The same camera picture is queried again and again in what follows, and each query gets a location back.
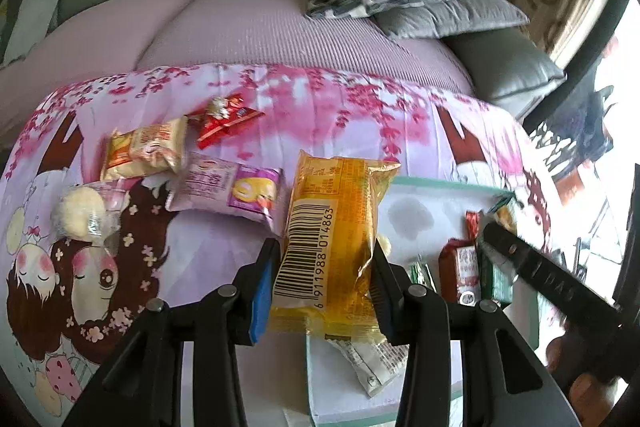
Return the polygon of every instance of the cartoon face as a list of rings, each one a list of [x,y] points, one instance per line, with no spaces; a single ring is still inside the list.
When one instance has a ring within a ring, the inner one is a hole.
[[[118,284],[118,267],[113,257],[104,248],[82,248],[73,258],[72,269],[71,306],[76,323],[102,320]]]
[[[27,243],[18,250],[15,272],[22,284],[30,284],[44,301],[53,293],[58,278],[47,252],[37,245]]]

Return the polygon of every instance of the pink bedsheet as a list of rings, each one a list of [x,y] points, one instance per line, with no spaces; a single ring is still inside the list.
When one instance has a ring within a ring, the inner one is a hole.
[[[214,157],[283,168],[291,181],[303,149],[397,160],[401,174],[508,188],[536,217],[541,245],[550,244],[558,195],[526,133],[507,112],[468,96],[364,74],[224,64],[60,88],[20,134],[0,180],[7,277],[0,365],[43,426],[60,425],[149,298],[200,299],[253,262],[268,237],[264,226],[239,217],[165,211],[168,174],[131,180],[120,249],[114,259],[102,254],[100,267],[111,271],[102,277],[86,262],[85,245],[55,241],[50,210],[60,190],[97,179],[114,128],[163,122],[235,92],[265,115],[209,147]]]

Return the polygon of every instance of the round pastry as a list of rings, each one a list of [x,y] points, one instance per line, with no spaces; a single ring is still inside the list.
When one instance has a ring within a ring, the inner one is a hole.
[[[389,254],[391,254],[391,241],[389,241],[389,238],[379,233],[376,235],[376,239],[380,243],[380,248],[385,253],[385,257],[389,257]]]
[[[106,216],[102,197],[91,187],[76,187],[66,193],[58,207],[62,233],[71,239],[88,241],[100,235]]]

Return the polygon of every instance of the screw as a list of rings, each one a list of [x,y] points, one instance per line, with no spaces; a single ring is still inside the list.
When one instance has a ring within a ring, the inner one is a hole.
[[[149,299],[146,302],[146,309],[150,312],[158,313],[162,311],[162,308],[164,308],[164,301],[162,299],[159,299],[158,297]]]
[[[238,289],[232,284],[223,284],[222,286],[220,286],[220,288],[218,288],[218,295],[220,295],[221,297],[229,298],[233,297],[237,291]]]
[[[480,309],[483,312],[494,313],[498,309],[498,304],[489,299],[483,299],[480,301]]]
[[[427,288],[422,286],[421,284],[412,284],[409,286],[409,295],[414,297],[424,297],[427,295]]]

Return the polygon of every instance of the green packet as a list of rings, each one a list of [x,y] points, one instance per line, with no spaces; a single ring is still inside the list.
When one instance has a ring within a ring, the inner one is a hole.
[[[481,251],[478,254],[480,290],[482,299],[491,299],[504,307],[513,302],[513,284],[509,278],[489,261]]]
[[[418,254],[418,261],[411,263],[405,270],[413,284],[422,284],[423,286],[427,286],[428,289],[434,292],[436,291],[429,266],[422,260],[420,254]]]

